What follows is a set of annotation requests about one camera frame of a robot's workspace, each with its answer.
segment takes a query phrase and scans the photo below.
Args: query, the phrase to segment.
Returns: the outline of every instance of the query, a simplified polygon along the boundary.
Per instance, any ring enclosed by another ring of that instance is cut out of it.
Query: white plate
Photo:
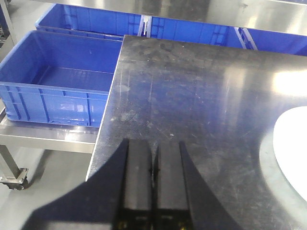
[[[277,119],[273,147],[285,177],[307,201],[307,106],[290,109]]]

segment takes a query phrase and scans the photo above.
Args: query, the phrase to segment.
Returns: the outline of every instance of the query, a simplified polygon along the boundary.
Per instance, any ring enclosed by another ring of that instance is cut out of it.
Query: blue plastic bin
[[[140,20],[137,14],[55,4],[35,26],[41,31],[123,40],[124,35],[138,34]]]
[[[253,29],[248,31],[258,50],[307,56],[307,36]]]
[[[98,127],[121,44],[31,31],[0,63],[8,118]]]
[[[231,26],[153,17],[151,37],[242,48]]]
[[[122,40],[137,35],[141,16],[56,4],[37,22],[38,30]],[[153,17],[151,37],[242,48],[233,27]]]

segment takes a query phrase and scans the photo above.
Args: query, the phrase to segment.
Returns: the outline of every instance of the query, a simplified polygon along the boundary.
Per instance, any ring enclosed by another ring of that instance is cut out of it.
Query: gray floor
[[[18,40],[34,30],[49,3],[12,0],[9,5]],[[0,184],[0,230],[19,230],[33,210],[62,196],[84,181],[90,154],[9,147],[19,167],[30,169],[30,187],[9,190]]]
[[[35,30],[35,22],[51,6],[50,3],[32,0],[12,0],[9,14],[19,41],[28,31]]]

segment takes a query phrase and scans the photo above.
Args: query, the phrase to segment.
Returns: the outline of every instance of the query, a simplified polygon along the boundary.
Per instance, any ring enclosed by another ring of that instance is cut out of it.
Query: metal table leg
[[[6,184],[11,189],[24,189],[20,186],[26,182],[27,168],[18,168],[12,155],[5,145],[0,145],[0,169],[4,174],[0,183]]]

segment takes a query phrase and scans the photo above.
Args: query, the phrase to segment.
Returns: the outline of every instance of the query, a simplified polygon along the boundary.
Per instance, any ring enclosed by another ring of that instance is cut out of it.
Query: scratched metal surface
[[[122,138],[147,139],[153,152],[161,140],[183,140],[243,229],[307,229],[307,203],[272,150],[279,115],[307,105],[306,63],[307,57],[126,36],[89,175]]]

